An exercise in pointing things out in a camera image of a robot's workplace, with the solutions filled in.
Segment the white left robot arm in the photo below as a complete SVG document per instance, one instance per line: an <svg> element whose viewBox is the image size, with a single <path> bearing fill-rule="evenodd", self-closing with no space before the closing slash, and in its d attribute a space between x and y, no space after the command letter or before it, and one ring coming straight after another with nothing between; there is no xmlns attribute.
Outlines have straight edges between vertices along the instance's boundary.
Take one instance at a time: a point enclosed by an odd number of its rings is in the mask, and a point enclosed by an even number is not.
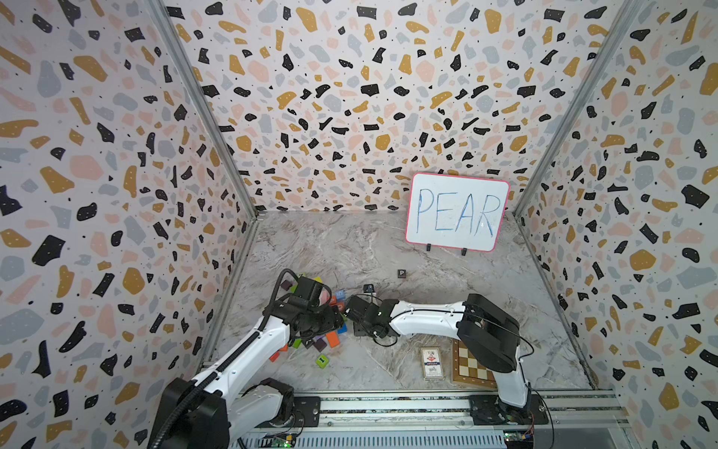
<svg viewBox="0 0 718 449"><path fill-rule="evenodd" d="M163 391L148 440L151 448L228 448L262 424L301 422L295 390L274 379L250 381L273 355L296 340L340 329L344 320L322 282L284 269L258 323L228 353L191 380Z"/></svg>

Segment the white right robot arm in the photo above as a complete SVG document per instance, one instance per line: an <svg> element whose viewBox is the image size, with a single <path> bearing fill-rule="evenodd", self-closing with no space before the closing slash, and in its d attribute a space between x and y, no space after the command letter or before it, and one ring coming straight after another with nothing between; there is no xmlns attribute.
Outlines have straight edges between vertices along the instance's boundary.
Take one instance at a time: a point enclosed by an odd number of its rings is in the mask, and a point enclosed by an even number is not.
<svg viewBox="0 0 718 449"><path fill-rule="evenodd" d="M374 340L414 334L459 340L482 366L493 372L500 403L527 409L529 382L520 361L518 321L480 294L447 304L418 304L385 299L376 304L354 295L345 316Z"/></svg>

